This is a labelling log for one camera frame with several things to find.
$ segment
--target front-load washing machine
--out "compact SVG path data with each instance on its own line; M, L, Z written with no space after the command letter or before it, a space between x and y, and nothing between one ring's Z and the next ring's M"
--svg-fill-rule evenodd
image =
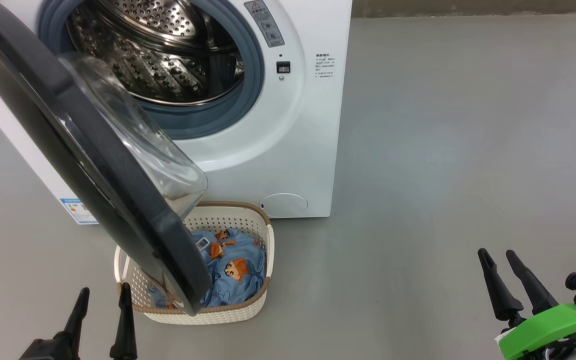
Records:
M10 36L0 46L108 64L139 111L204 171L205 200L251 203L276 218L329 216L352 0L0 4L9 12L0 33ZM32 36L16 30L24 25ZM41 71L41 57L0 64L0 129L73 218L94 224L21 121L37 106L10 73Z

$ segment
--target gray floor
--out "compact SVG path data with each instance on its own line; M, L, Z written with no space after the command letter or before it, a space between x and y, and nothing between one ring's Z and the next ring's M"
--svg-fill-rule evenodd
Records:
M501 359L478 248L556 299L576 271L576 15L353 21L328 219L275 221L263 311L135 318L140 359ZM117 329L114 244L74 224L0 132L0 359L91 288L82 359Z

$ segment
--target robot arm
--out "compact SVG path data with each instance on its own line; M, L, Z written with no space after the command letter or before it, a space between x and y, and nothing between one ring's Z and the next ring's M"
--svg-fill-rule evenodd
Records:
M573 360L576 359L576 296L574 303L559 304L519 260L512 250L506 252L512 272L521 280L532 304L533 317L519 315L524 306L514 298L497 272L497 264L488 251L478 251L494 315L508 321L499 349L506 360ZM576 273L566 280L566 287L576 291Z
M80 337L82 323L88 312L90 290L84 287L77 298L63 331L52 339L35 339L19 360L80 360ZM135 322L130 285L124 282L119 295L119 327L114 345L110 348L110 357L114 360L137 359L135 341Z

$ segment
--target wall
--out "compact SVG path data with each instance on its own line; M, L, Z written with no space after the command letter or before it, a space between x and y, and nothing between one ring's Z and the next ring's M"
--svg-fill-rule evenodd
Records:
M354 0L354 18L566 14L576 0Z

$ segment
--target cartoon print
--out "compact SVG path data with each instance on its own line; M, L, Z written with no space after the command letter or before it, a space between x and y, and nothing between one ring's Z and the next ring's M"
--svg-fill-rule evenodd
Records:
M239 284L244 280L245 274L250 274L248 265L246 264L246 259L240 257L238 259L232 260L226 265L224 272L227 276L230 276L234 280L238 281Z
M230 291L224 291L222 292L221 290L217 290L216 294L218 297L220 297L222 300L230 300L231 299L231 292Z
M210 260L224 257L224 249L219 243L210 243Z
M217 238L217 241L218 241L218 242L220 242L220 241L222 241L223 239L228 239L228 238L230 238L231 235L228 233L228 230L221 230L221 231L217 232L217 233L214 235L214 237Z

